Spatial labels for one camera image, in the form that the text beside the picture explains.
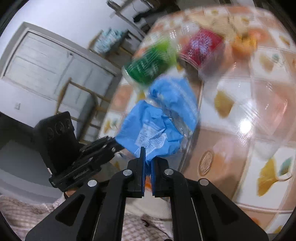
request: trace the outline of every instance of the silver screw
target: silver screw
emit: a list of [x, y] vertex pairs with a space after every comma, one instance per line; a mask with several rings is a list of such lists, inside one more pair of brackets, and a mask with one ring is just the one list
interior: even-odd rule
[[207, 179], [203, 178], [203, 179], [200, 179], [200, 184], [203, 186], [207, 186], [209, 184], [209, 181]]
[[132, 172], [132, 170], [130, 170], [130, 169], [126, 169], [126, 170], [124, 170], [123, 171], [123, 174], [125, 175], [125, 176], [129, 176], [129, 175], [131, 175], [133, 172]]
[[165, 174], [166, 175], [172, 175], [173, 173], [174, 173], [174, 171], [172, 169], [170, 169], [170, 168], [165, 169]]
[[87, 185], [89, 185], [90, 187], [94, 187], [97, 184], [96, 180], [90, 180], [88, 181]]

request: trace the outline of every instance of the door frame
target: door frame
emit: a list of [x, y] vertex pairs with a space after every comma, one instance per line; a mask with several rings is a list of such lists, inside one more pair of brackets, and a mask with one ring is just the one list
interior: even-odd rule
[[18, 30], [15, 32], [11, 40], [9, 41], [8, 45], [5, 48], [5, 51], [3, 52], [2, 57], [0, 58], [0, 78], [2, 78], [5, 75], [5, 72], [8, 68], [8, 65], [20, 45], [23, 38], [26, 36], [26, 34], [34, 33], [36, 35], [39, 35], [43, 38], [46, 38], [58, 45], [61, 45], [62, 47], [82, 56], [83, 58], [89, 60], [90, 62], [96, 64], [100, 68], [108, 71], [114, 76], [117, 76], [121, 73], [121, 69], [115, 67], [112, 63], [110, 63], [108, 60], [98, 56], [97, 54], [81, 47], [80, 45], [58, 35], [51, 31], [48, 31], [44, 28], [38, 27], [36, 25], [23, 22]]

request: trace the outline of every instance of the white label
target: white label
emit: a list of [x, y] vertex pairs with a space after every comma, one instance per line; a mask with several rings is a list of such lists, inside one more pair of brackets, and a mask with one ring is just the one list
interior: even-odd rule
[[143, 124], [142, 129], [135, 142], [139, 148], [135, 152], [136, 156], [140, 155], [141, 146], [146, 149], [146, 156], [153, 152], [155, 149], [161, 148], [167, 138], [166, 133], [163, 133], [163, 129], [160, 131], [155, 130], [147, 124]]

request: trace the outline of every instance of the blue plastic package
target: blue plastic package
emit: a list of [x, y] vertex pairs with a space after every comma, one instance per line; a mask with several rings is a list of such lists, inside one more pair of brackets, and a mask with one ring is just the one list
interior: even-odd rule
[[160, 76], [150, 86], [148, 97], [163, 109], [182, 134], [184, 128], [181, 128], [180, 122], [189, 128], [189, 135], [194, 132], [199, 111], [195, 94], [186, 78]]
[[150, 166], [154, 157], [176, 153], [182, 138], [161, 109], [141, 100], [125, 118], [115, 140], [136, 157], [140, 156], [141, 146], [144, 146], [146, 163]]

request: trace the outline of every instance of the red package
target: red package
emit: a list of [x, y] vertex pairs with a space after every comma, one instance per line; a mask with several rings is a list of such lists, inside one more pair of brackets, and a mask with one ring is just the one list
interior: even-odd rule
[[190, 39], [180, 58], [198, 68], [222, 43], [222, 37], [212, 31], [201, 29]]

